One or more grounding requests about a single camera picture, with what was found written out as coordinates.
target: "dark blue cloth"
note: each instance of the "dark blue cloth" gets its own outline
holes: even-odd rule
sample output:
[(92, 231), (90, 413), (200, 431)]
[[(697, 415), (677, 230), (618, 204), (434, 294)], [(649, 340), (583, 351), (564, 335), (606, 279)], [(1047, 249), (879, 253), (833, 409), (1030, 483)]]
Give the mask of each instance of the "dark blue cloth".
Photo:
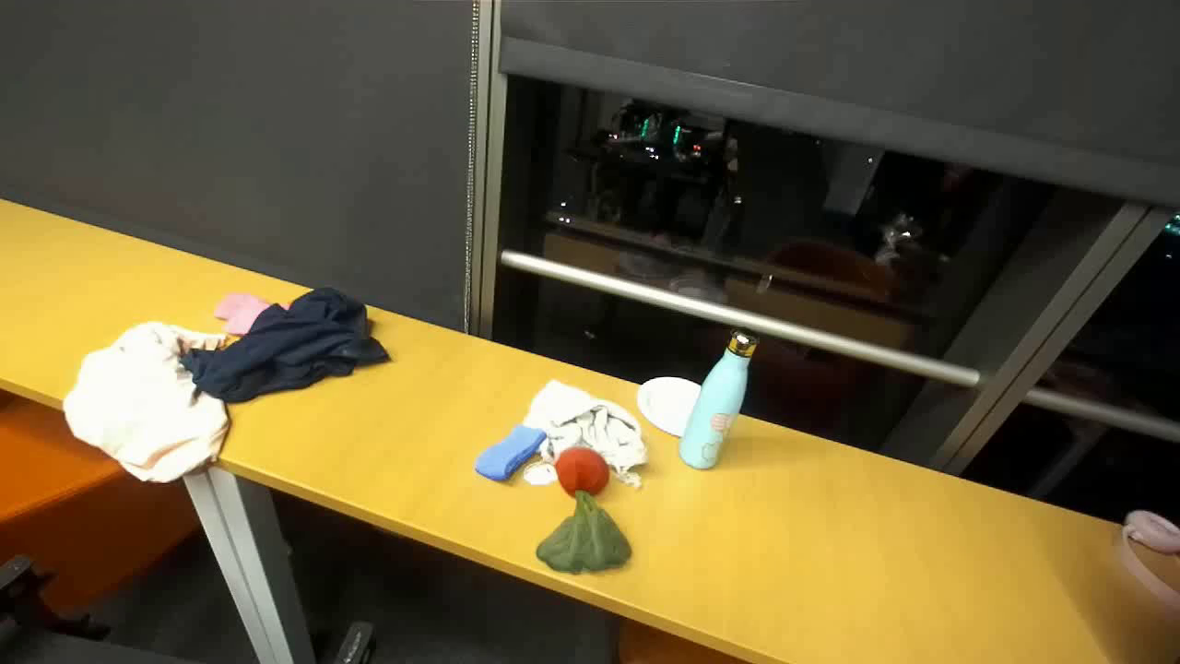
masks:
[(265, 391), (300, 391), (386, 358), (390, 354), (370, 333), (364, 307), (333, 286), (313, 286), (289, 311), (261, 311), (249, 333), (224, 351), (182, 354), (194, 386), (224, 402), (247, 402)]

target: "grey wall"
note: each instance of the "grey wall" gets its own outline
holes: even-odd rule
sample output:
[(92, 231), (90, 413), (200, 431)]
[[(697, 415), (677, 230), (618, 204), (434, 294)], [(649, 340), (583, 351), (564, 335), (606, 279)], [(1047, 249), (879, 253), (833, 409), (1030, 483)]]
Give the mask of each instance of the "grey wall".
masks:
[(465, 311), (468, 0), (0, 0), (0, 194)]

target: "white cloth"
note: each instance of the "white cloth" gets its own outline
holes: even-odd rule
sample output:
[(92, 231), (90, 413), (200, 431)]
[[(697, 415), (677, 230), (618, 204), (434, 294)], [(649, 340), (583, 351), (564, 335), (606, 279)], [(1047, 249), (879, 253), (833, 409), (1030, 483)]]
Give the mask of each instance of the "white cloth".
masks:
[(149, 321), (86, 354), (68, 394), (70, 431), (149, 483), (200, 469), (222, 450), (229, 415), (222, 399), (194, 391), (182, 351), (217, 343), (222, 335)]
[(629, 488), (638, 488), (638, 472), (649, 460), (649, 445), (642, 444), (638, 421), (590, 391), (551, 381), (527, 404), (527, 429), (541, 429), (541, 460), (557, 460), (569, 445), (590, 445), (606, 456), (606, 464)]

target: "orange chair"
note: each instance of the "orange chair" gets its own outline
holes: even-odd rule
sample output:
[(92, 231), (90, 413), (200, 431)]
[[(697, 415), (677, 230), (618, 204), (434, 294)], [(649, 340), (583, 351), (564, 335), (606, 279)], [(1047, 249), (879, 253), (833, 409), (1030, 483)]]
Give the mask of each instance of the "orange chair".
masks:
[(50, 570), (50, 612), (86, 612), (190, 530), (182, 488), (135, 483), (77, 444), (60, 409), (0, 391), (0, 562), (25, 553)]
[(739, 664), (728, 653), (704, 648), (697, 643), (682, 643), (676, 634), (642, 628), (624, 621), (618, 624), (618, 664)]

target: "red ball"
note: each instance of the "red ball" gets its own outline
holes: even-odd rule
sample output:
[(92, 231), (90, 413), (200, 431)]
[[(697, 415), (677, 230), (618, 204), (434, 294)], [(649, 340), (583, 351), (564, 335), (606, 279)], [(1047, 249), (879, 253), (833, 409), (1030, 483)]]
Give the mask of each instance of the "red ball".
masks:
[(564, 488), (564, 494), (596, 494), (610, 480), (611, 472), (606, 469), (606, 456), (590, 445), (573, 445), (557, 456), (557, 483)]

